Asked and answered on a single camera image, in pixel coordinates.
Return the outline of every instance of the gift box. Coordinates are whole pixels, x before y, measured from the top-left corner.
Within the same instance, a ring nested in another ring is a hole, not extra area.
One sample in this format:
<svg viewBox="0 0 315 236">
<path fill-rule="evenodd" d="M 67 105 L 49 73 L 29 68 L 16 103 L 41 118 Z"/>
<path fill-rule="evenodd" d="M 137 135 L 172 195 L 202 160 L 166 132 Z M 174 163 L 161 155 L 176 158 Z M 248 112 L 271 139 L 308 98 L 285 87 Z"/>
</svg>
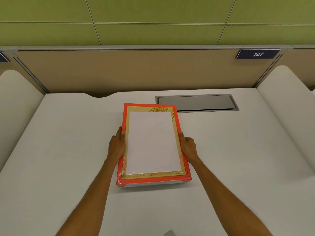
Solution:
<svg viewBox="0 0 315 236">
<path fill-rule="evenodd" d="M 125 103 L 122 130 L 126 150 L 118 162 L 119 187 L 183 183 L 191 180 L 180 147 L 175 105 Z"/>
</svg>

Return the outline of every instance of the number plate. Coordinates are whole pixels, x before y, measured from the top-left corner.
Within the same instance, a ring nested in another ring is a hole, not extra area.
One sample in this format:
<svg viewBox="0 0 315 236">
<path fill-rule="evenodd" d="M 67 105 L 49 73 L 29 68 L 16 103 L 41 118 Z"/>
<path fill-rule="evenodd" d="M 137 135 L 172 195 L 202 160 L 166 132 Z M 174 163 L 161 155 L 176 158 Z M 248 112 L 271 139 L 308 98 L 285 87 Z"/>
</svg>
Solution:
<svg viewBox="0 0 315 236">
<path fill-rule="evenodd" d="M 4 54 L 0 52 L 0 62 L 10 62 Z"/>
<path fill-rule="evenodd" d="M 273 59 L 280 49 L 240 50 L 236 59 Z"/>
</svg>

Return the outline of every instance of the white desk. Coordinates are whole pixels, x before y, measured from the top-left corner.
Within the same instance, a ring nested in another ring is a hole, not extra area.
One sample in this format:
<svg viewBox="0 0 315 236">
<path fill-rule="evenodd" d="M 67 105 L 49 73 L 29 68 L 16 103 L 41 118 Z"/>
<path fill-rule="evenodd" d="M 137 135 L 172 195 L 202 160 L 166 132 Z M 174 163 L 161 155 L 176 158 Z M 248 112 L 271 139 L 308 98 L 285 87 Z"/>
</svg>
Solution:
<svg viewBox="0 0 315 236">
<path fill-rule="evenodd" d="M 256 89 L 47 94 L 0 173 L 0 235 L 57 232 L 98 173 L 124 103 L 217 93 L 231 93 L 240 110 L 180 113 L 185 135 L 274 235 L 313 235 L 315 177 Z M 101 236 L 226 235 L 192 167 L 180 185 L 120 189 L 115 174 Z"/>
</svg>

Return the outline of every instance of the person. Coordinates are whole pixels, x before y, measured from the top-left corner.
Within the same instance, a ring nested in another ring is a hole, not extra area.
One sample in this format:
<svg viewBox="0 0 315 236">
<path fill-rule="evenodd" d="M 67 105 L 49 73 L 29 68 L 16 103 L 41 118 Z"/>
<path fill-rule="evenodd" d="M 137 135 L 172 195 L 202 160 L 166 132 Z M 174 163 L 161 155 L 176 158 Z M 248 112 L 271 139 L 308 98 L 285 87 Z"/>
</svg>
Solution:
<svg viewBox="0 0 315 236">
<path fill-rule="evenodd" d="M 194 140 L 185 137 L 182 131 L 179 138 L 227 235 L 272 236 L 263 222 L 203 164 Z M 108 155 L 100 172 L 56 236 L 98 236 L 112 174 L 125 148 L 125 132 L 119 127 L 109 142 Z"/>
</svg>

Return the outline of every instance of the palm leaf illustration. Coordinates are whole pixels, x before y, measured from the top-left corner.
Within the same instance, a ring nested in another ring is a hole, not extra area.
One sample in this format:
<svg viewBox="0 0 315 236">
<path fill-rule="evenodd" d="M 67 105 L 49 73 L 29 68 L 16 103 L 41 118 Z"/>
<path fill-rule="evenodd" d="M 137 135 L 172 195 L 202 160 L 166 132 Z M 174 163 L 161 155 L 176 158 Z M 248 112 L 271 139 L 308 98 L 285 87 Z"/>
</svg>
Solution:
<svg viewBox="0 0 315 236">
<path fill-rule="evenodd" d="M 172 120 L 174 119 L 174 110 L 173 108 L 168 108 L 168 107 L 152 107 L 149 112 L 170 112 L 172 116 Z"/>
</svg>

